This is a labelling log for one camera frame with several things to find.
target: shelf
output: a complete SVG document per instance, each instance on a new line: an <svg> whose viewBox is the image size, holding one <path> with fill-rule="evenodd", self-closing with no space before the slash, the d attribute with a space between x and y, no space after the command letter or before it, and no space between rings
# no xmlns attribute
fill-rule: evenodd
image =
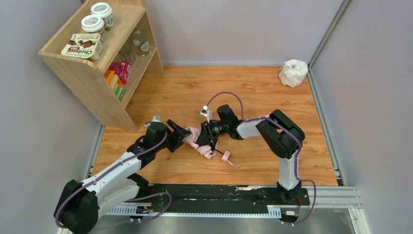
<svg viewBox="0 0 413 234"><path fill-rule="evenodd" d="M151 47L150 52L145 57L140 57L137 54L136 62L134 65L131 66L131 72L129 75L128 82L125 85L121 85L125 89L125 94L123 95L122 100L120 101L120 105L122 108L126 108L128 105L133 93L136 90L139 82L142 79L143 74L145 73L146 68L149 65L149 62L152 60L153 55L156 52L156 47Z"/></svg>
<svg viewBox="0 0 413 234"><path fill-rule="evenodd" d="M136 132L138 128L126 107L145 72L160 75L164 72L145 1L105 0L112 7L114 25L106 32L107 39L102 43L103 51L98 61L60 54L73 34L85 33L80 22L90 15L91 6L100 1L87 0L81 5L38 55L102 124ZM136 25L146 32L150 53L140 57L137 55L137 48L133 46L136 62L131 66L128 83L122 85L126 91L119 101L103 74L110 64L117 60L119 50L128 41Z"/></svg>

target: jar with white lid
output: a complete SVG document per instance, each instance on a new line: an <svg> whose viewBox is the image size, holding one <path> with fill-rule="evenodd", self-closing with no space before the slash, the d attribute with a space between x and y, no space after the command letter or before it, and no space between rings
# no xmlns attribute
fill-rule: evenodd
<svg viewBox="0 0 413 234"><path fill-rule="evenodd" d="M99 16L91 15L82 19L82 29L88 33L99 33L101 42L106 41L107 38L104 25L103 19Z"/></svg>
<svg viewBox="0 0 413 234"><path fill-rule="evenodd" d="M91 14L99 16L105 23L105 30L110 31L113 26L112 8L105 2L96 3L91 7Z"/></svg>

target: pink cloth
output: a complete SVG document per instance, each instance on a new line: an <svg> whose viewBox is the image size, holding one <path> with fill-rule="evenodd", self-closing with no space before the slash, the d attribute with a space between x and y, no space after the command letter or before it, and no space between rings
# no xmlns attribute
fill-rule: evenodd
<svg viewBox="0 0 413 234"><path fill-rule="evenodd" d="M195 143L199 135L201 134L200 128L187 127L185 129L191 131L192 134L184 138L184 142L188 143L196 151L198 151L200 154L202 154L204 157L208 159L211 159L213 156L217 154L216 151L212 151L209 145L199 146L197 143ZM228 162L231 166L239 168L240 166L238 164L234 164L228 160L230 154L231 153L229 151L225 151L221 159L225 162Z"/></svg>

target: wooden floor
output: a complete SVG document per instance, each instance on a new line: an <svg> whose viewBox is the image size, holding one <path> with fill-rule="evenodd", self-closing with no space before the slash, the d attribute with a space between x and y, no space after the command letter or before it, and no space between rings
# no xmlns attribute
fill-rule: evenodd
<svg viewBox="0 0 413 234"><path fill-rule="evenodd" d="M310 178L317 185L337 185L307 79L301 86L290 88L281 84L279 72L279 67L269 66L168 66L164 76L145 75L127 107L139 132L107 126L94 174L143 135L143 123L153 115L160 115L163 122L170 118L182 127L200 127L205 121L200 109L214 94L232 91L243 101L245 118L264 116L275 109L290 117L306 135L300 154L301 178ZM241 118L240 104L231 95L218 96L209 107L216 111L224 104ZM261 137L237 141L220 136L219 149L230 151L229 159L241 167L230 166L219 155L208 160L184 144L173 154L166 149L160 151L139 174L150 183L276 184L278 160Z"/></svg>

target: gray wall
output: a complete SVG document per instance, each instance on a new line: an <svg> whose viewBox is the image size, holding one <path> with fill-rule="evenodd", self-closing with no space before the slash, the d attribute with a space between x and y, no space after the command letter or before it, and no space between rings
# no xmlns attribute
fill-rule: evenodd
<svg viewBox="0 0 413 234"><path fill-rule="evenodd" d="M97 120L36 55L79 6L1 4L0 233L56 233L63 186L83 179L91 160Z"/></svg>
<svg viewBox="0 0 413 234"><path fill-rule="evenodd" d="M342 0L147 0L170 64L309 62Z"/></svg>
<svg viewBox="0 0 413 234"><path fill-rule="evenodd" d="M355 0L315 80L348 185L375 234L412 233L413 1Z"/></svg>

